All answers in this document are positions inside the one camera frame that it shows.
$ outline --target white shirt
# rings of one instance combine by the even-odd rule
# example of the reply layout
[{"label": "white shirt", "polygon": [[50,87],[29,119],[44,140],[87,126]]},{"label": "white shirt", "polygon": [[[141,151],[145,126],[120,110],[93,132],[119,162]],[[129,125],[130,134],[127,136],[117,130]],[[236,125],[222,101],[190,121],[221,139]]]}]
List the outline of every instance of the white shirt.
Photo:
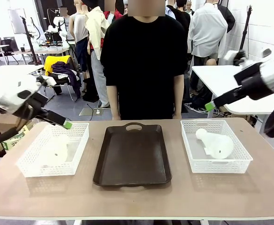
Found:
[{"label": "white shirt", "polygon": [[165,8],[165,15],[171,16],[173,19],[176,20],[174,13],[167,6]]},{"label": "white shirt", "polygon": [[74,18],[74,36],[76,42],[79,42],[88,36],[88,30],[85,28],[84,14],[77,14]]},{"label": "white shirt", "polygon": [[111,24],[111,23],[113,22],[113,19],[114,19],[114,14],[112,14],[112,13],[110,12],[109,15],[108,15],[107,21]]},{"label": "white shirt", "polygon": [[101,39],[104,38],[109,25],[99,6],[86,14],[85,27],[90,33],[90,42],[98,60],[100,60],[101,56]]},{"label": "white shirt", "polygon": [[211,3],[197,9],[191,18],[188,45],[193,40],[192,55],[207,57],[218,52],[218,58],[224,56],[227,22],[221,12]]}]

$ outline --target white table edge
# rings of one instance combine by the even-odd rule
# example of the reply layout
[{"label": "white table edge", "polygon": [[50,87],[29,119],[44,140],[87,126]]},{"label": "white table edge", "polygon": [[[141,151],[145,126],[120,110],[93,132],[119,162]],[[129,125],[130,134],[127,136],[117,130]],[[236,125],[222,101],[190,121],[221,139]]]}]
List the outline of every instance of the white table edge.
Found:
[{"label": "white table edge", "polygon": [[237,220],[237,221],[251,221],[251,220],[271,220],[272,217],[4,217],[0,219],[11,220]]}]

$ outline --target white plastic basket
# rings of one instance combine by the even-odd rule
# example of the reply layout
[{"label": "white plastic basket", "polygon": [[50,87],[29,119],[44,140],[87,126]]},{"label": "white plastic basket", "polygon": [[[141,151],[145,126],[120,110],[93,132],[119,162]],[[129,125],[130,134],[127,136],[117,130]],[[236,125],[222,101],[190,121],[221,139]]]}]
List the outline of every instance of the white plastic basket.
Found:
[{"label": "white plastic basket", "polygon": [[[245,173],[253,160],[225,120],[182,120],[182,136],[193,173]],[[227,135],[234,142],[233,153],[227,159],[214,159],[205,154],[204,145],[196,138],[199,128]]]},{"label": "white plastic basket", "polygon": [[[64,134],[70,139],[67,145],[68,157],[66,162],[59,166],[41,166],[38,157],[41,157],[41,152],[44,150],[47,142],[53,137]],[[25,177],[74,175],[88,138],[88,123],[72,123],[72,127],[69,130],[48,124],[19,158],[17,166]]]}]

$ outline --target folding chair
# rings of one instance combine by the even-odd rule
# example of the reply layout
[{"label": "folding chair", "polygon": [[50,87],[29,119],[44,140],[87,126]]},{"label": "folding chair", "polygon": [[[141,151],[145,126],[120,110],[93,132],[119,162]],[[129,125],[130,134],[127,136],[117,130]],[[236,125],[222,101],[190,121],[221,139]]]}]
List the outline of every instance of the folding chair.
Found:
[{"label": "folding chair", "polygon": [[[75,63],[74,63],[72,57],[69,57],[67,63],[69,63],[70,69],[76,71]],[[48,85],[48,86],[45,86],[45,87],[44,87],[45,96],[46,96],[46,88],[47,88],[47,87],[51,87],[51,88],[54,89],[54,90],[53,90],[53,96],[52,96],[50,99],[48,99],[47,102],[51,101],[51,100],[56,96],[56,93],[55,93],[55,89],[56,89],[56,88],[60,88],[60,89],[61,89],[61,87],[65,87],[65,86],[66,86],[67,89],[68,89],[68,92],[69,92],[69,95],[70,95],[71,100],[72,100],[73,102],[76,102],[76,101],[77,101],[77,99],[74,101],[74,99],[72,98],[72,95],[71,95],[71,92],[70,92],[70,89],[69,89],[69,86],[71,86],[71,85],[70,85],[70,82],[69,82],[68,78],[65,79],[65,80],[61,80],[61,81],[55,79],[55,81],[57,82],[57,85],[54,85],[54,86]]]}]

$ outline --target mannequin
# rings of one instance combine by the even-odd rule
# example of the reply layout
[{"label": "mannequin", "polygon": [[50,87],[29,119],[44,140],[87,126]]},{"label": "mannequin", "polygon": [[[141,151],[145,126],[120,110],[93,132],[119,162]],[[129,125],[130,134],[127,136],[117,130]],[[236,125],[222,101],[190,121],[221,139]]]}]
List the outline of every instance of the mannequin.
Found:
[{"label": "mannequin", "polygon": [[90,74],[87,71],[87,46],[88,46],[88,31],[85,28],[85,15],[88,13],[88,7],[81,0],[74,0],[76,9],[78,10],[74,20],[74,35],[76,43],[76,55],[78,62],[81,65],[81,70],[84,76],[84,89],[82,92],[87,91],[87,79]]}]

